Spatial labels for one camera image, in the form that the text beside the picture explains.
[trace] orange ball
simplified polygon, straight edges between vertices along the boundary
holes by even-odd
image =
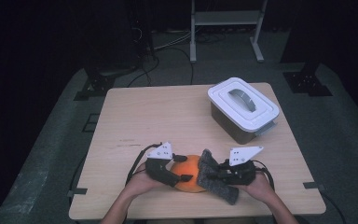
[[[205,191],[204,188],[197,184],[197,177],[199,176],[199,160],[200,156],[189,155],[186,161],[176,161],[171,167],[171,172],[176,175],[193,175],[188,181],[179,181],[175,187],[179,190],[191,193]]]

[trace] person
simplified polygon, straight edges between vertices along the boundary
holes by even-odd
[[[121,224],[126,218],[131,202],[139,195],[147,193],[151,189],[164,186],[164,184],[152,179],[145,171],[145,163],[142,163],[132,176],[130,182],[120,192],[112,206],[103,217],[102,224]],[[265,203],[275,217],[278,224],[298,224],[287,206],[271,188],[262,172],[257,172],[255,180],[248,186],[235,185],[234,187],[246,191],[258,201]]]

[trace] gray fabric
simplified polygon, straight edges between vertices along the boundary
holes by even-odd
[[[211,151],[204,149],[199,160],[199,176],[197,178],[197,184],[233,205],[238,199],[240,194],[239,190],[228,186],[220,179],[208,178],[208,175],[219,173],[217,165],[218,163],[212,157]]]

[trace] white storage container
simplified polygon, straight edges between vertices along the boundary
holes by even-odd
[[[208,95],[212,117],[239,144],[276,125],[279,108],[240,78],[232,77],[211,87]]]

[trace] container handle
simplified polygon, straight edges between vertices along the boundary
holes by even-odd
[[[253,102],[252,98],[248,94],[246,94],[246,92],[242,90],[234,89],[232,91],[229,91],[228,93],[240,97],[245,103],[246,107],[251,112],[255,112],[255,103]]]

